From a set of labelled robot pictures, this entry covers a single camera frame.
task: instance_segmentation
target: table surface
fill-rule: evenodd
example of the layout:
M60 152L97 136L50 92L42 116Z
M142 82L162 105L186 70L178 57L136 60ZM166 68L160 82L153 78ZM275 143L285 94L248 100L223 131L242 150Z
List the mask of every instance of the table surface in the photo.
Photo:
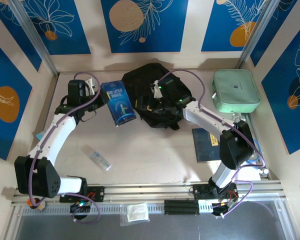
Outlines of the table surface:
M194 70L206 85L202 104L224 118L232 119L229 113L220 113L214 107L210 85L213 71ZM98 71L94 74L101 83L121 80L123 71ZM187 72L175 72L198 99L202 94L199 81ZM51 124L54 111L60 100L67 95L68 82L74 74L59 76L45 129ZM82 74L77 79L87 80ZM80 122L61 148L55 168L60 175L80 176L89 184L153 184L208 181L217 170L220 160L197 163L192 129L196 124L181 120L179 130L151 128L144 120L134 119L119 127L115 126L107 106L97 110L97 115L87 122ZM107 159L111 168L105 172L83 152L88 145ZM258 171L252 167L243 172L249 180L259 180Z

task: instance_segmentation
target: purple cable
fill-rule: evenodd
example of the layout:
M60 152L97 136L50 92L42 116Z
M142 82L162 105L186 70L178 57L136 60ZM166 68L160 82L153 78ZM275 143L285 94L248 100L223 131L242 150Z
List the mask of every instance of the purple cable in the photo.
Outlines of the purple cable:
M37 161L37 159L38 159L39 154L42 152L43 147L44 147L45 144L47 143L49 137L50 137L51 134L54 132L54 130L58 127L58 125L59 125L66 117L68 117L68 116L69 116L70 114L72 114L73 112L75 112L75 111L77 111L77 110L79 110L79 109L81 109L81 108L84 108L84 107L88 106L89 104L91 104L94 100L97 99L97 97L98 97L99 94L100 94L100 91L101 91L101 88L100 88L100 82L99 82L99 80L97 79L97 77L96 77L95 75L89 73L89 72L78 72L78 73L76 73L76 74L74 75L73 79L75 80L76 77L77 77L78 75L80 75L80 74L88 74L88 75L92 76L92 77L96 80L96 82L97 82L97 85L98 85L98 91L96 92L96 94L94 95L94 97L93 97L90 101L88 101L88 102L86 102L86 103L84 103L84 104L82 104L82 105L80 105L80 106L75 107L74 109L72 109L72 110L70 110L69 112L67 112L64 116L62 116L62 117L56 122L56 126L53 126L53 127L51 128L51 130L48 132L48 134L46 135L46 137L43 139L43 141L42 141L42 143L41 143L41 145L40 145L40 150L38 150L38 151L36 152L36 154L35 154L35 156L34 156L34 158L33 158L33 161L32 161L31 167L30 167L29 179L28 179L28 192L29 192L29 198L30 198L30 201L31 201L32 206L34 206L34 207L39 206L39 205L41 204L41 202L45 199L45 198L43 197L39 202L36 203L35 200L34 200L33 192L32 192L32 178L33 178L33 174L34 174L35 164L36 164L36 161Z
M228 215L229 213L231 213L235 208L237 208L242 202L243 200L252 192L252 189L254 187L254 184L251 181L243 181L243 180L235 180L235 177L238 175L239 171L243 168L247 168L247 167L257 167L257 168L263 168L266 166L266 162L264 157L262 156L262 154L259 152L259 150L256 148L255 144L252 143L242 132L240 132L238 129L236 129L234 126L231 126L230 124L228 124L227 122L224 122L222 119L220 119L219 117L211 114L210 112L204 110L203 108L201 108L201 101L204 98L205 94L206 94L206 86L205 83L201 80L201 78L195 74L194 72L187 70L187 69L174 69L169 71L168 73L166 73L163 77L161 77L159 79L159 82L163 79L165 79L167 76L169 76L171 73L177 72L177 71L183 71L183 72L187 72L190 73L192 75L194 75L201 83L202 88L203 88L203 92L202 95L199 97L198 100L198 108L200 109L201 112L203 112L204 114L208 115L209 117L217 120L218 122L224 124L225 126L227 126L228 128L230 128L231 130L233 130L234 132L236 132L240 137L242 137L247 143L248 145L256 152L256 154L260 157L261 159L261 164L249 164L249 165L243 165L240 166L237 171L234 173L234 175L231 178L231 181L234 183L238 183L238 184L250 184L251 187L249 189L249 191L246 193L246 195L244 195L242 197L242 199L236 204L234 205L228 212L226 212L223 216L225 217L226 215Z
M88 200L88 201L91 202L93 205L95 205L96 209L98 210L98 216L97 216L96 219L93 220L93 221L80 221L80 220L77 220L77 219L75 218L75 212L76 212L76 211L74 211L73 214L72 214L72 218L73 218L73 220L74 220L76 223L80 223L80 224L93 224L93 223L95 223L95 222L97 222L97 221L99 220L99 218L100 218L100 208L99 208L99 206L97 205L97 203L96 203L95 201L93 201L92 199L90 199L90 198L87 197L87 196L83 196L83 195L77 194L77 193L66 193L66 195L73 196L73 197L79 197L79 198Z

